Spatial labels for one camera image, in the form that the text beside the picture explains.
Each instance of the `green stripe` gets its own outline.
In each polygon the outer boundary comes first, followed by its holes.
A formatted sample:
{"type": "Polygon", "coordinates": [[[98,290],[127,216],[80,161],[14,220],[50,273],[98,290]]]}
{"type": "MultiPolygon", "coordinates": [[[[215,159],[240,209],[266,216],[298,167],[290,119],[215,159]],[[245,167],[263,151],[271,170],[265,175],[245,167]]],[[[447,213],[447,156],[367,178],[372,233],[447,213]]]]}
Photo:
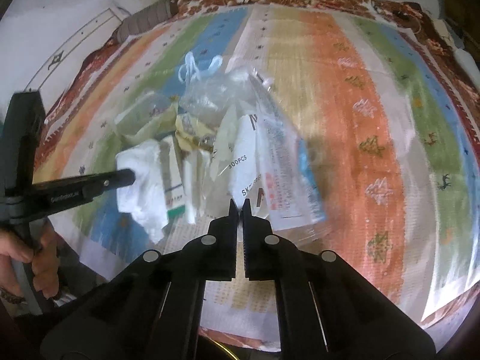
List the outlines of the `green stripe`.
{"type": "Polygon", "coordinates": [[[181,59],[197,42],[197,38],[207,28],[213,15],[200,16],[188,28],[178,36],[170,47],[162,54],[161,59],[147,71],[145,76],[135,86],[125,99],[123,109],[130,107],[147,89],[160,89],[165,82],[175,73],[175,68],[181,59]]]}
{"type": "Polygon", "coordinates": [[[365,19],[355,19],[355,23],[385,64],[390,67],[400,93],[409,97],[416,130],[423,142],[430,163],[430,174],[433,175],[437,186],[443,185],[443,175],[448,174],[450,177],[448,182],[451,185],[445,190],[436,188],[440,222],[440,254],[437,260],[439,270],[436,286],[441,288],[446,283],[452,263],[457,267],[455,276],[468,270],[473,247],[469,195],[457,140],[432,97],[424,81],[424,75],[415,63],[404,57],[389,42],[378,24],[365,19]],[[425,141],[431,142],[429,138],[431,133],[435,133],[437,142],[428,145],[425,141]]]}
{"type": "Polygon", "coordinates": [[[176,216],[182,215],[184,212],[185,212],[185,206],[180,206],[172,210],[169,210],[168,212],[169,221],[172,221],[176,216]]]}
{"type": "MultiPolygon", "coordinates": [[[[96,157],[85,173],[92,175],[114,171],[115,155],[122,150],[122,142],[118,136],[113,132],[109,132],[100,138],[95,145],[97,146],[96,157]]],[[[73,214],[73,222],[86,237],[89,236],[92,229],[95,213],[105,204],[105,201],[105,195],[100,195],[93,199],[91,203],[78,207],[73,214]]]]}

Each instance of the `blue stripe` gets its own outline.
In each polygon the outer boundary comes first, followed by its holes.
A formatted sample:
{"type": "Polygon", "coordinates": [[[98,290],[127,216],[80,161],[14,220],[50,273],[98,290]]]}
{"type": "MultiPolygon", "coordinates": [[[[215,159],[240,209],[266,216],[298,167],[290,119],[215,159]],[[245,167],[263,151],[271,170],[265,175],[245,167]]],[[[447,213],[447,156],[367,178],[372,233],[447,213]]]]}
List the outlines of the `blue stripe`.
{"type": "MultiPolygon", "coordinates": [[[[197,39],[197,43],[191,50],[198,68],[202,71],[208,68],[212,58],[222,55],[229,46],[233,36],[239,30],[243,19],[247,14],[246,8],[233,9],[225,13],[215,15],[210,24],[205,28],[197,39]]],[[[175,74],[165,83],[161,92],[169,97],[172,95],[183,96],[185,84],[178,81],[178,71],[185,62],[185,56],[175,68],[175,74]]]]}
{"type": "Polygon", "coordinates": [[[117,209],[117,193],[105,192],[106,201],[95,213],[90,239],[131,263],[151,247],[148,235],[130,214],[120,214],[117,209]]]}
{"type": "Polygon", "coordinates": [[[432,74],[420,54],[416,52],[395,29],[386,25],[379,25],[379,27],[388,40],[397,47],[398,51],[404,57],[412,61],[424,75],[424,82],[426,83],[432,97],[435,99],[438,108],[442,110],[443,116],[445,117],[450,130],[453,132],[458,142],[460,158],[462,159],[462,166],[465,173],[465,182],[470,197],[470,215],[473,224],[472,236],[473,239],[476,238],[479,240],[475,262],[476,266],[478,266],[480,264],[480,171],[477,159],[475,158],[475,151],[467,137],[467,133],[465,132],[460,117],[455,111],[452,100],[448,96],[445,88],[432,74]]]}

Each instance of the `trash pile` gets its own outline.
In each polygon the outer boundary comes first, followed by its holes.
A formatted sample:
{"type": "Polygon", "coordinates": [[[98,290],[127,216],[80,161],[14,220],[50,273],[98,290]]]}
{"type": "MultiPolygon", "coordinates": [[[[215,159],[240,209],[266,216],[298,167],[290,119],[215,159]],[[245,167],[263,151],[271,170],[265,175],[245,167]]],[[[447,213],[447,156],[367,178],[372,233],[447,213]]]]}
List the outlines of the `trash pile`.
{"type": "Polygon", "coordinates": [[[157,243],[177,215],[188,223],[219,218],[230,199],[267,218],[274,231],[325,219],[306,145],[271,95],[272,79],[256,69],[219,72],[222,57],[200,70],[185,57],[180,99],[145,91],[118,115],[115,130],[130,147],[117,169],[135,172],[133,185],[117,190],[120,212],[129,212],[157,243]]]}

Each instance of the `paper packaging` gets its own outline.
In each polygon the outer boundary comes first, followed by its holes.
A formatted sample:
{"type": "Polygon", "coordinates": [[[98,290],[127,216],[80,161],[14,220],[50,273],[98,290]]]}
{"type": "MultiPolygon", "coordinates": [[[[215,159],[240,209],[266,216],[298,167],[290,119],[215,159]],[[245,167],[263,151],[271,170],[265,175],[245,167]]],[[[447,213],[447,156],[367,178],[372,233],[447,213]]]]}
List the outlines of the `paper packaging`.
{"type": "Polygon", "coordinates": [[[117,169],[131,169],[135,183],[117,189],[119,212],[129,212],[148,233],[152,242],[159,242],[172,217],[183,213],[185,199],[178,166],[178,149],[172,135],[160,142],[147,139],[116,156],[117,169]]]}
{"type": "Polygon", "coordinates": [[[325,220],[305,143],[270,93],[257,80],[250,81],[257,95],[259,173],[273,230],[310,226],[325,220]]]}
{"type": "Polygon", "coordinates": [[[167,135],[160,141],[160,164],[165,188],[165,204],[171,219],[185,211],[181,153],[173,135],[167,135]]]}
{"type": "Polygon", "coordinates": [[[210,153],[205,150],[193,150],[183,162],[185,217],[192,225],[201,215],[203,179],[210,162],[210,153]]]}

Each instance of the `screw head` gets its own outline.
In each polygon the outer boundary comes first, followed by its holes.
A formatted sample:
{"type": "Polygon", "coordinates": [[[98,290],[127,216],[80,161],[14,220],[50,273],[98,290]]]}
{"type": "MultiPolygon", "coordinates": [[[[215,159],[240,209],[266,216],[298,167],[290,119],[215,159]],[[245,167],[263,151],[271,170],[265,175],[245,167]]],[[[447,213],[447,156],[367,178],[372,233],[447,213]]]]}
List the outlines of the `screw head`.
{"type": "Polygon", "coordinates": [[[325,250],[321,254],[322,260],[327,263],[333,263],[337,259],[337,255],[331,250],[325,250]]]}
{"type": "Polygon", "coordinates": [[[268,245],[277,245],[280,242],[280,238],[276,235],[270,234],[265,237],[265,243],[268,245]]]}
{"type": "Polygon", "coordinates": [[[213,235],[210,235],[210,234],[204,235],[202,237],[202,244],[203,245],[213,245],[216,241],[217,241],[217,239],[213,235]]]}
{"type": "Polygon", "coordinates": [[[153,263],[160,257],[160,254],[155,250],[148,250],[143,254],[143,260],[147,263],[153,263]]]}

